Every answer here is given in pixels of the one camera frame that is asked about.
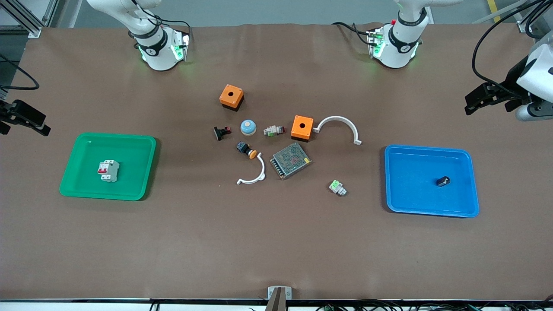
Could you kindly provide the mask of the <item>white red circuit breaker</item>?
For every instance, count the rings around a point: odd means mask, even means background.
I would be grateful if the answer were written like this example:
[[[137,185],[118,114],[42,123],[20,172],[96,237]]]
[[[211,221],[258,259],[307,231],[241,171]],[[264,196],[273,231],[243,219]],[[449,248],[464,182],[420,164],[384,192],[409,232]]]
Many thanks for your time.
[[[105,160],[99,163],[97,173],[100,175],[101,181],[114,183],[118,179],[119,163],[115,160]]]

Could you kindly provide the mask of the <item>green plastic tray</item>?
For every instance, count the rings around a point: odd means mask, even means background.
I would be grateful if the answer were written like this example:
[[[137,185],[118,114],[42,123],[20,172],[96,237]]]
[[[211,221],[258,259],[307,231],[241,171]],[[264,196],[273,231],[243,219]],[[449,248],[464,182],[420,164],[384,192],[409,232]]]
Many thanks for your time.
[[[83,133],[75,140],[59,191],[66,197],[137,201],[144,197],[157,142],[152,136]],[[117,181],[101,181],[99,163],[119,163]]]

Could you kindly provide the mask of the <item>blue plastic tray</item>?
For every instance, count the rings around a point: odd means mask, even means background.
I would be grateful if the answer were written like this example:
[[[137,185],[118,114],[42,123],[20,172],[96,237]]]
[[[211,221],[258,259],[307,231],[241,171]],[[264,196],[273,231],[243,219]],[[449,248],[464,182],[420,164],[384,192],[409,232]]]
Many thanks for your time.
[[[462,149],[391,144],[384,151],[386,201],[396,213],[476,217],[473,162]],[[436,180],[448,176],[443,187]]]

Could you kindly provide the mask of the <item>orange button box black base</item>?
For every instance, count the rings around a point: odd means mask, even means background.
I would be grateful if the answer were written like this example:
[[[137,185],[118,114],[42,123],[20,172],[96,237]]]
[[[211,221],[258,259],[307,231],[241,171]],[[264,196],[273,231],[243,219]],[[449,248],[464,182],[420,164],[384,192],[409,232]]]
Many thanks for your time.
[[[223,108],[238,111],[245,98],[244,91],[240,87],[227,84],[219,97]]]
[[[290,130],[291,138],[308,143],[311,138],[313,122],[313,118],[296,115],[292,123],[292,129]]]

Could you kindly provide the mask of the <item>metal mesh power supply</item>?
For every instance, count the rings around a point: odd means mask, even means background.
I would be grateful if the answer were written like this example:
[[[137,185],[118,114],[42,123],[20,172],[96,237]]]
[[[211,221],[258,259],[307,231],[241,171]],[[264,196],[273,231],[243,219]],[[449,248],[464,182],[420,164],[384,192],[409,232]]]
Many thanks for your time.
[[[279,178],[285,180],[309,166],[312,161],[299,143],[292,143],[270,158]]]

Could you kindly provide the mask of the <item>orange mushroom push button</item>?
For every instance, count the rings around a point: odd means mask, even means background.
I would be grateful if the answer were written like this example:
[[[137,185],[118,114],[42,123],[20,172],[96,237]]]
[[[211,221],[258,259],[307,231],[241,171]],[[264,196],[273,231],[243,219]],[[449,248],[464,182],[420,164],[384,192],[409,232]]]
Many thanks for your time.
[[[257,157],[257,150],[251,149],[250,145],[243,142],[242,140],[239,141],[236,145],[237,151],[241,154],[245,154],[249,159],[254,159]]]

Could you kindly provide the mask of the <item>brown table mat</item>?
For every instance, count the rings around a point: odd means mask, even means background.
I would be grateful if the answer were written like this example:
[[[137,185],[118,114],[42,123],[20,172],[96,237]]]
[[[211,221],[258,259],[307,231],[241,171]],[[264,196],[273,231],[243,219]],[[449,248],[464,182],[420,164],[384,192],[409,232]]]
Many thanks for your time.
[[[339,26],[265,24],[193,31],[186,63],[144,64],[122,28],[45,29],[20,65],[40,88],[10,99],[47,116],[49,136],[0,136],[0,299],[257,298],[542,300],[553,294],[553,121],[502,105],[464,112],[482,24],[434,24],[412,62],[390,70]],[[244,91],[223,108],[227,84]],[[343,116],[308,143],[296,115]],[[257,131],[245,136],[243,120]],[[264,136],[269,126],[285,133]],[[216,140],[214,127],[230,127]],[[137,201],[63,196],[83,133],[152,136]],[[262,154],[236,149],[243,141]],[[312,163],[282,180],[270,158],[299,143]],[[383,150],[466,150],[479,214],[389,212]],[[338,180],[340,197],[328,188]]]

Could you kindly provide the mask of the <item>aluminium frame profile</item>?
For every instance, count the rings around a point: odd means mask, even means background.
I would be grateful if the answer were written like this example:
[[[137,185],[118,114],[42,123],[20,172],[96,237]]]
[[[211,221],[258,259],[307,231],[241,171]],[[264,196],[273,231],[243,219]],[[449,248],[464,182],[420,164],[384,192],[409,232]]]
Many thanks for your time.
[[[0,0],[0,35],[39,38],[41,30],[54,26],[60,0]]]
[[[538,22],[543,14],[550,8],[550,0],[525,0],[517,8],[514,14],[519,30],[522,33],[532,32],[534,24]]]

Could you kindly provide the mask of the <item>large white curved bracket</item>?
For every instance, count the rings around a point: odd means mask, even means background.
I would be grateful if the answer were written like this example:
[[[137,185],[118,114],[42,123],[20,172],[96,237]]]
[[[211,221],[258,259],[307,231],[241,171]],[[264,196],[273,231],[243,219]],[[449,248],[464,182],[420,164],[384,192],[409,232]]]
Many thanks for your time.
[[[355,126],[355,124],[349,120],[348,118],[345,118],[343,116],[329,116],[329,117],[326,117],[324,118],[323,120],[321,120],[317,126],[315,126],[314,128],[312,128],[312,132],[314,133],[319,133],[320,130],[323,128],[323,126],[328,123],[328,122],[332,122],[332,121],[338,121],[338,122],[342,122],[344,123],[345,125],[349,126],[349,128],[351,129],[352,131],[352,134],[353,134],[353,143],[355,145],[358,145],[360,146],[362,144],[362,141],[359,139],[359,136],[358,136],[358,129],[357,127]]]

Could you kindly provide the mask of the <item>small white curved bracket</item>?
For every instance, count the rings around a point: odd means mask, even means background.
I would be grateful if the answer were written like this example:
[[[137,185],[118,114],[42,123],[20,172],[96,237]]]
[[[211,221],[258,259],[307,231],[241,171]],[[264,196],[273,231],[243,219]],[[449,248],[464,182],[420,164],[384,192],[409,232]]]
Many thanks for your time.
[[[252,180],[243,180],[243,179],[238,179],[236,184],[237,185],[241,185],[241,184],[255,184],[259,181],[264,181],[265,179],[265,163],[264,163],[264,160],[262,158],[262,154],[261,153],[258,153],[257,154],[257,157],[256,157],[260,163],[261,163],[261,171],[259,173],[259,175],[255,178],[255,179],[252,179]]]

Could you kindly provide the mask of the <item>metal table edge bracket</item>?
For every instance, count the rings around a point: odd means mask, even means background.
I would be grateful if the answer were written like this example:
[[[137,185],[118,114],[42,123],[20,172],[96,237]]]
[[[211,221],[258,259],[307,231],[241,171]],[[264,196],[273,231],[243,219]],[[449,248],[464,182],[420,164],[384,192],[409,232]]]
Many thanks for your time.
[[[292,299],[292,287],[268,287],[268,303],[265,311],[288,311],[287,301]]]

